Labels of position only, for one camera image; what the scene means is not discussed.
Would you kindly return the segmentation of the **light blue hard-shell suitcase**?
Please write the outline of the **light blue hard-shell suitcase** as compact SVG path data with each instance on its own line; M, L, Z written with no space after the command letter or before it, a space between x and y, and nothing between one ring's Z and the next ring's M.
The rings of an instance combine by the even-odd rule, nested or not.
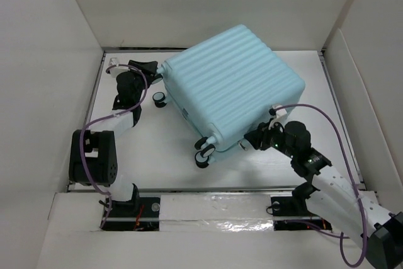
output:
M225 159L245 134L270 120L276 105L298 103L305 81L245 25L234 26L165 60L157 69L165 92L198 134L199 168Z

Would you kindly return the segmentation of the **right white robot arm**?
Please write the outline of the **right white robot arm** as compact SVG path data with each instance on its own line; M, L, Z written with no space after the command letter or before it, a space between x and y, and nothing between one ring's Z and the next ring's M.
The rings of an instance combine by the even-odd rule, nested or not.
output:
M244 138L255 150L270 147L290 157L294 172L305 179L292 192L291 207L322 217L365 251L374 268L402 264L402 213L392 213L362 193L311 146L311 135L301 122L261 123Z

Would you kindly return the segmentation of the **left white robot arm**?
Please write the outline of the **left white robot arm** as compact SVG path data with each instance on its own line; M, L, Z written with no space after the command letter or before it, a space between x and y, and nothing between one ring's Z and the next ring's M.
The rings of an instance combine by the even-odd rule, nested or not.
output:
M107 196L102 203L106 212L134 216L140 210L139 190L130 184L123 197L113 193L112 184L118 177L116 140L140 120L143 102L149 87L162 77L157 74L158 62L130 60L128 64L112 64L106 73L116 79L117 95L111 113L89 122L74 131L69 159L69 180L92 186Z

